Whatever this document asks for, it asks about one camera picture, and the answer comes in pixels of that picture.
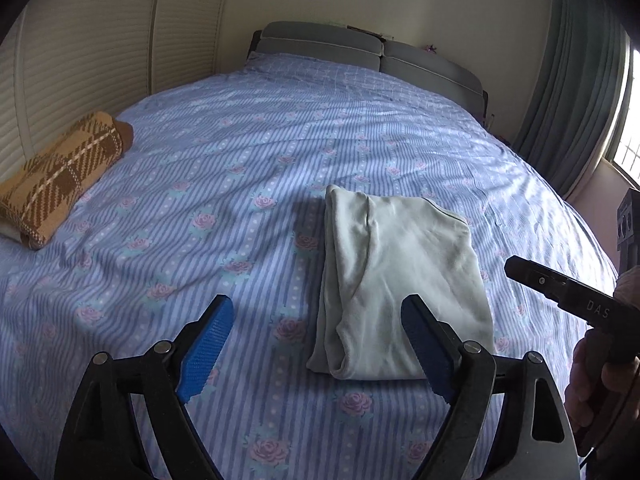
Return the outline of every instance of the gray headboard cushion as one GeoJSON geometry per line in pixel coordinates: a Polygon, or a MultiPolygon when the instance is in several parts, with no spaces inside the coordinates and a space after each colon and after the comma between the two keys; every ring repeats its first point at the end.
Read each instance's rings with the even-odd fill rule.
{"type": "Polygon", "coordinates": [[[405,43],[387,41],[380,72],[443,95],[482,122],[484,97],[480,80],[469,70],[442,56],[405,43]]]}
{"type": "Polygon", "coordinates": [[[372,34],[334,25],[273,22],[261,32],[255,49],[377,70],[451,99],[479,122],[484,117],[486,102],[475,75],[442,56],[399,41],[383,43],[372,34]]]}
{"type": "Polygon", "coordinates": [[[380,70],[382,42],[369,34],[333,25],[273,22],[260,35],[258,52],[298,54],[380,70]]]}

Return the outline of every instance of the blue striped bedsheet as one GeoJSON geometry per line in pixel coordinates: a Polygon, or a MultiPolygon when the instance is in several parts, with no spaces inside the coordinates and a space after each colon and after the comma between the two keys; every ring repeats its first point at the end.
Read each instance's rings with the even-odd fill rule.
{"type": "MultiPolygon", "coordinates": [[[[593,234],[534,170],[453,102],[391,76],[253,56],[120,119],[133,124],[132,149],[52,242],[30,252],[0,240],[0,422],[43,480],[91,355],[173,338],[216,294],[232,298],[236,323],[187,409],[225,478],[411,478],[447,411],[426,382],[338,382],[305,368],[328,184],[423,196],[465,216],[497,351],[542,352],[561,392],[585,325],[510,282],[505,259],[613,290],[593,234]]],[[[156,476],[168,478],[134,405],[156,476]]],[[[498,411],[496,400],[470,476],[498,411]]]]}

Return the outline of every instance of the window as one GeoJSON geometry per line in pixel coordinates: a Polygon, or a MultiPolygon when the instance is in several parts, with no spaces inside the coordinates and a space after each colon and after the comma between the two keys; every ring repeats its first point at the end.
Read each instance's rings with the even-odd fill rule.
{"type": "Polygon", "coordinates": [[[620,140],[614,144],[612,161],[636,183],[640,183],[640,53],[637,50],[633,51],[631,61],[632,78],[622,102],[619,120],[622,130],[617,132],[620,140]]]}

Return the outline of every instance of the brown plaid pillow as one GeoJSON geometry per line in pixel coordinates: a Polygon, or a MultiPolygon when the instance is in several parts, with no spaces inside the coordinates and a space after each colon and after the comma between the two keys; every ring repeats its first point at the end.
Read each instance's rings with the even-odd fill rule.
{"type": "Polygon", "coordinates": [[[0,183],[0,232],[40,249],[78,198],[133,143],[133,128],[105,112],[89,114],[0,183]]]}

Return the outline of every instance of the black mount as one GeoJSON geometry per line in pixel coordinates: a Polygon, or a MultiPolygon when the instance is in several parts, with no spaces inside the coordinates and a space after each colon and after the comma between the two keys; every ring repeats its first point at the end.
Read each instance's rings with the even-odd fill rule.
{"type": "Polygon", "coordinates": [[[413,480],[463,477],[493,394],[504,401],[481,479],[580,478],[569,421],[542,355],[513,359],[462,342],[418,295],[402,302],[401,317],[433,391],[451,406],[413,480]]]}

